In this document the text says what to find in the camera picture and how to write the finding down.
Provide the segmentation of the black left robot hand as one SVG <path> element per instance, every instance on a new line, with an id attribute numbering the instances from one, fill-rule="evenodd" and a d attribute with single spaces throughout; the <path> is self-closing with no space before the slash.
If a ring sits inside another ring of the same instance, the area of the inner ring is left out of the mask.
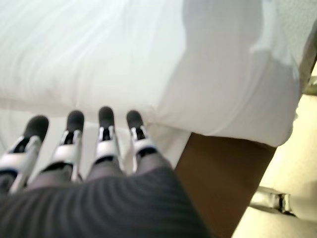
<path id="1" fill-rule="evenodd" d="M 133 173 L 121 168 L 110 107 L 99 110 L 95 159 L 79 173 L 84 115 L 72 111 L 49 164 L 29 182 L 49 127 L 29 120 L 0 159 L 3 238 L 211 238 L 170 162 L 159 152 L 136 110 L 127 113 Z"/>

